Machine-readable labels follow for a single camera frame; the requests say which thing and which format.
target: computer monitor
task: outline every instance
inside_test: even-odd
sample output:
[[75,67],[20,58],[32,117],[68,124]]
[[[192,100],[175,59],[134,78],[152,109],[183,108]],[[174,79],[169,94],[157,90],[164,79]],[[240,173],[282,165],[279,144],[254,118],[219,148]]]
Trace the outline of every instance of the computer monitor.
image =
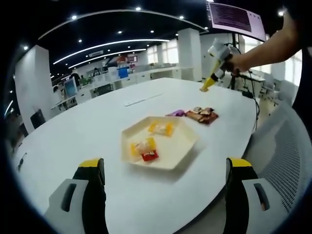
[[221,3],[207,3],[210,27],[244,34],[249,37],[266,41],[260,15],[239,7]]
[[70,98],[70,97],[76,95],[78,92],[74,78],[71,78],[71,79],[65,81],[64,82],[64,88],[65,88],[65,94],[66,94],[67,98]]

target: white table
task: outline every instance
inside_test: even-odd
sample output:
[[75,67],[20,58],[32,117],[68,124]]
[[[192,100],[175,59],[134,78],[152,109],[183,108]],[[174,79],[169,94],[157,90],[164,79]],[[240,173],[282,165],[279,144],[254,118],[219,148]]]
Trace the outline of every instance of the white table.
[[[224,187],[226,158],[242,157],[255,122],[254,100],[217,86],[203,93],[201,86],[171,78],[129,86],[75,106],[37,128],[16,156],[18,163],[28,153],[19,179],[30,201],[43,214],[49,196],[66,178],[72,178],[81,162],[103,157],[110,234],[172,234],[185,226]],[[163,116],[195,106],[213,107],[220,118],[211,126],[183,118],[201,139],[176,170],[121,162],[123,129],[149,115]]]

